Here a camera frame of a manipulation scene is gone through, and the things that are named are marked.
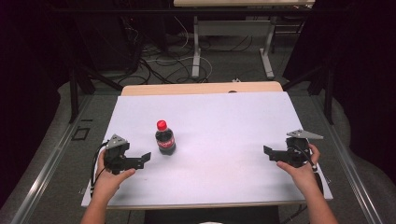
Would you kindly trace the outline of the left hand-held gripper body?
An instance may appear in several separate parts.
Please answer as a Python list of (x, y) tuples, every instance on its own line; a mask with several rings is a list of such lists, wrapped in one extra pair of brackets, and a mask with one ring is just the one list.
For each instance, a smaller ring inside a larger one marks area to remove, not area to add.
[(121, 171), (125, 170), (125, 151), (130, 147), (130, 143), (116, 135), (113, 134), (106, 144), (105, 153), (105, 167), (113, 175), (118, 175)]

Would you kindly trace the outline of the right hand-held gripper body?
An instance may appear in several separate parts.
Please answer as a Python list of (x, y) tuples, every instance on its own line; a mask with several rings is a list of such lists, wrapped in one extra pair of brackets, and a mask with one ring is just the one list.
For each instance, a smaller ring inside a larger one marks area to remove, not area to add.
[(303, 164), (309, 162), (313, 168), (316, 168), (316, 165), (311, 160), (308, 140), (322, 139), (323, 136), (305, 130), (291, 131), (287, 133), (287, 136), (287, 148), (288, 152), (291, 154), (290, 165), (298, 168), (301, 167)]

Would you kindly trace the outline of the cola bottle with red label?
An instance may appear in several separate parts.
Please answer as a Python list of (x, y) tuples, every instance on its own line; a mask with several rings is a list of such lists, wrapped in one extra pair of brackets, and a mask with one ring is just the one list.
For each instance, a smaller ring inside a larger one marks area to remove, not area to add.
[(163, 155), (172, 155), (176, 150), (176, 141), (173, 131), (167, 126), (164, 131), (155, 133), (158, 148)]

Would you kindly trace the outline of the person's right hand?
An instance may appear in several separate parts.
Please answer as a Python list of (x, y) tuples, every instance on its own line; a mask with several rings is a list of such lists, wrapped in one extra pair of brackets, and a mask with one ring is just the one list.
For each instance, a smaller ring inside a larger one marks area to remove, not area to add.
[(321, 193), (312, 165), (309, 162), (299, 168), (283, 161), (278, 161), (276, 166), (291, 176), (294, 184), (305, 197), (314, 193)]

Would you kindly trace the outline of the person's left hand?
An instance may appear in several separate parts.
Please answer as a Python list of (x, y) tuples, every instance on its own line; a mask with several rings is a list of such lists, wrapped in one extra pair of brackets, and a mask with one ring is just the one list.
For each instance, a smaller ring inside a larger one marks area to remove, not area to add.
[(104, 150), (102, 150), (99, 154), (92, 202), (107, 205), (120, 187), (120, 184), (135, 174), (135, 169), (132, 168), (122, 172), (119, 175), (113, 175), (105, 167), (105, 154), (106, 152)]

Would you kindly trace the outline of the white table cover sheet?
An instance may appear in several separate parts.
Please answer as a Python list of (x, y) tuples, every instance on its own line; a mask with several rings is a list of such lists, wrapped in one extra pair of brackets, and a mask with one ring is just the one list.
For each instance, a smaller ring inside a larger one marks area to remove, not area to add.
[[(173, 131), (176, 150), (163, 155), (157, 121)], [(282, 150), (301, 122), (283, 91), (121, 96), (106, 136), (130, 143), (128, 157), (151, 153), (125, 180), (109, 207), (164, 209), (299, 203), (303, 195), (263, 147)]]

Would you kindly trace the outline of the black metal stand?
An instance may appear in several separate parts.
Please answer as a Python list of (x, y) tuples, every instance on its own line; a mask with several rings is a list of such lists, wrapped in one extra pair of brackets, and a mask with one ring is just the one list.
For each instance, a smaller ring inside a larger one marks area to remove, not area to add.
[(92, 78), (105, 83), (107, 86), (116, 91), (121, 91), (123, 87), (120, 84), (104, 77), (99, 72), (91, 69), (82, 63), (73, 63), (69, 67), (69, 84), (70, 84), (70, 102), (71, 102), (71, 117), (69, 122), (73, 123), (79, 114), (78, 104), (78, 89), (81, 89), (85, 94), (94, 94), (95, 87), (92, 84)]
[(315, 66), (307, 73), (295, 78), (292, 81), (284, 84), (282, 89), (284, 91), (289, 90), (291, 87), (301, 83), (303, 80), (308, 78), (314, 78), (314, 81), (308, 87), (310, 95), (318, 95), (321, 90), (325, 90), (325, 97), (323, 103), (323, 114), (326, 120), (333, 125), (332, 120), (332, 94), (333, 94), (333, 82), (334, 82), (334, 71), (332, 67), (326, 63)]

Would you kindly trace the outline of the light wooden table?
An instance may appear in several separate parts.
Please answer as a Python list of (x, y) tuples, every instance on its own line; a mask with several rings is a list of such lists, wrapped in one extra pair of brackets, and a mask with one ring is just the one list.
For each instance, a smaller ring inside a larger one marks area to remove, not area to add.
[(121, 96), (209, 94), (262, 91), (283, 91), (283, 89), (281, 85), (276, 81), (130, 85), (123, 88)]

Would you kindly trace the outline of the dark curtain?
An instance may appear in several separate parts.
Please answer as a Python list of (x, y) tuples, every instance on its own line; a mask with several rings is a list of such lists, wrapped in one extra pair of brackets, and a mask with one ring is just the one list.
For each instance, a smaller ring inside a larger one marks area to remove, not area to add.
[(40, 0), (0, 0), (0, 208), (58, 109), (67, 70)]
[(350, 148), (396, 184), (396, 0), (316, 0), (283, 77), (293, 81), (324, 62), (335, 41), (333, 97), (351, 129)]

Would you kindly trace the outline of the black equipment cabinet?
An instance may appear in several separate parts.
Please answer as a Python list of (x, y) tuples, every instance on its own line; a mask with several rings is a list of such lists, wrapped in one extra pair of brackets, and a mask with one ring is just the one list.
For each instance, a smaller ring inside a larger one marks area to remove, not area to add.
[(99, 71), (135, 71), (142, 37), (123, 17), (76, 16), (76, 24)]

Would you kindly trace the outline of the white-framed background desk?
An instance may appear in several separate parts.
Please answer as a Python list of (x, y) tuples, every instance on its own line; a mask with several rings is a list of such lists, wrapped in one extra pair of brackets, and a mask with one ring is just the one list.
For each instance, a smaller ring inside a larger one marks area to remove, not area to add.
[[(295, 9), (297, 7), (312, 7), (316, 0), (174, 0), (175, 7), (182, 9)], [(200, 75), (201, 48), (199, 40), (201, 36), (263, 36), (264, 45), (260, 49), (262, 65), (266, 77), (270, 80), (275, 78), (268, 54), (272, 39), (275, 35), (276, 16), (265, 16), (260, 20), (202, 20), (198, 16), (193, 17), (193, 44), (194, 54), (191, 76), (197, 78)]]

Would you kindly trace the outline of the black floor socket frame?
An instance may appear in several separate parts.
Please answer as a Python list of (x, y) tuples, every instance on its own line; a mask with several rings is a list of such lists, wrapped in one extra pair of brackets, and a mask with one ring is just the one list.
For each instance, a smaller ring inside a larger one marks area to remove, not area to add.
[(77, 127), (75, 132), (72, 134), (72, 141), (84, 141), (90, 132), (90, 128)]

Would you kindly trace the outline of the metal floor rail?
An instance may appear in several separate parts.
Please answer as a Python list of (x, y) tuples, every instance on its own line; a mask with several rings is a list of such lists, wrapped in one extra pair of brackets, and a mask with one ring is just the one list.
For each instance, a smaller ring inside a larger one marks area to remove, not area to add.
[[(8, 200), (12, 213), (4, 224), (80, 222), (92, 153), (100, 138), (89, 115), (91, 105), (91, 96), (83, 97), (80, 114), (73, 123), (68, 121), (66, 108), (59, 108), (28, 170)], [(71, 140), (77, 127), (90, 128), (84, 141)]]
[(368, 194), (366, 187), (364, 186), (361, 178), (357, 172), (356, 165), (350, 154), (347, 152), (345, 145), (342, 143), (341, 138), (337, 134), (333, 125), (331, 125), (324, 115), (324, 106), (322, 105), (318, 96), (312, 96), (311, 100), (313, 105), (320, 116), (320, 119), (324, 123), (324, 126), (330, 133), (330, 138), (335, 146), (335, 154), (343, 167), (346, 174), (346, 178), (349, 182), (350, 187), (357, 199), (361, 211), (363, 212), (368, 224), (383, 224), (381, 216), (376, 211), (376, 208), (372, 202), (371, 197)]

